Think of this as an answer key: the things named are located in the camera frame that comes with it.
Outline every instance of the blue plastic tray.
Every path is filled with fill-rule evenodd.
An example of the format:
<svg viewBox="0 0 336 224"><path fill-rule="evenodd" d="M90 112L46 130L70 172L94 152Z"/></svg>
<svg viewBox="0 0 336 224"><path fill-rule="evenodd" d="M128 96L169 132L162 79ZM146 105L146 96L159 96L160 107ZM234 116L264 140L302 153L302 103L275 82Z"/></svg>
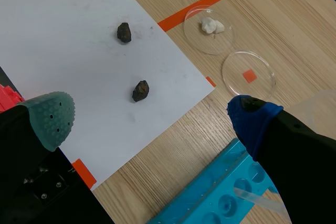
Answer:
<svg viewBox="0 0 336 224"><path fill-rule="evenodd" d="M234 187L257 195L267 189L277 193L236 138L147 224L240 223L254 204L237 198Z"/></svg>

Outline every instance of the white cotton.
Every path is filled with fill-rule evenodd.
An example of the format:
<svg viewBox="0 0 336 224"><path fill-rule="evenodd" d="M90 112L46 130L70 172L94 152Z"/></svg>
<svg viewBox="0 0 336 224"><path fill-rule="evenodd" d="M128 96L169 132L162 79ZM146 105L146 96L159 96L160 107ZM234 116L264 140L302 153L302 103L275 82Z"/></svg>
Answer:
<svg viewBox="0 0 336 224"><path fill-rule="evenodd" d="M217 24L212 18L202 18L202 30L207 34L211 34L216 30Z"/></svg>
<svg viewBox="0 0 336 224"><path fill-rule="evenodd" d="M215 20L215 22L216 22L215 33L216 33L216 34L219 34L219 33L224 32L224 30L225 30L224 25L223 25L221 22L219 22L218 20Z"/></svg>

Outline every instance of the wood grain surface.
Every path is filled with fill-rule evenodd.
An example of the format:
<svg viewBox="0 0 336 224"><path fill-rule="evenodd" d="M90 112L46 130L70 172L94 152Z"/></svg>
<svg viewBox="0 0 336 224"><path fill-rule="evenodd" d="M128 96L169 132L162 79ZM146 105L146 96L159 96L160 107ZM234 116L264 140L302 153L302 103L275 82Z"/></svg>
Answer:
<svg viewBox="0 0 336 224"><path fill-rule="evenodd" d="M160 22L197 0L137 1ZM287 108L318 90L336 89L334 0L222 0L212 9L236 28L231 50L253 51L271 65L277 90L270 101ZM167 34L216 89L94 191L116 224L142 224L155 216L235 137L226 113L232 95L222 78L228 54L193 48L183 24ZM242 223L286 222L255 206Z"/></svg>

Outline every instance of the petri dish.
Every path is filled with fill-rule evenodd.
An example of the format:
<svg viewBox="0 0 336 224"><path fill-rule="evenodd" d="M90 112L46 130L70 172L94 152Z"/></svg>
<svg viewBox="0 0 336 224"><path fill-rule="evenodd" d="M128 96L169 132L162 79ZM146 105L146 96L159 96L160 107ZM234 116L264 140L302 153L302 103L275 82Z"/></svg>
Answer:
<svg viewBox="0 0 336 224"><path fill-rule="evenodd" d="M224 61L223 80L233 96L247 94L269 99L276 88L276 77L269 64L251 51L234 51Z"/></svg>
<svg viewBox="0 0 336 224"><path fill-rule="evenodd" d="M220 34L207 34L202 30L202 18L210 17L221 22L225 30ZM184 35L188 42L199 51L209 55L220 55L228 52L236 40L235 30L224 16L209 9L209 6L192 8L184 19Z"/></svg>

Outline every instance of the meteorite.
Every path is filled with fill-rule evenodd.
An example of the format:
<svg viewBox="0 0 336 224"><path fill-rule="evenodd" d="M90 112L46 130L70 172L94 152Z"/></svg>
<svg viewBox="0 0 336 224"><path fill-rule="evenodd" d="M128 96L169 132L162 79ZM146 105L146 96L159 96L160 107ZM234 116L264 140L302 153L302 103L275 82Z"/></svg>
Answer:
<svg viewBox="0 0 336 224"><path fill-rule="evenodd" d="M121 25L118 27L117 38L124 43L131 42L132 35L128 23L121 23Z"/></svg>
<svg viewBox="0 0 336 224"><path fill-rule="evenodd" d="M139 102L145 99L148 93L149 93L148 83L146 81L140 81L133 91L132 98L135 102Z"/></svg>

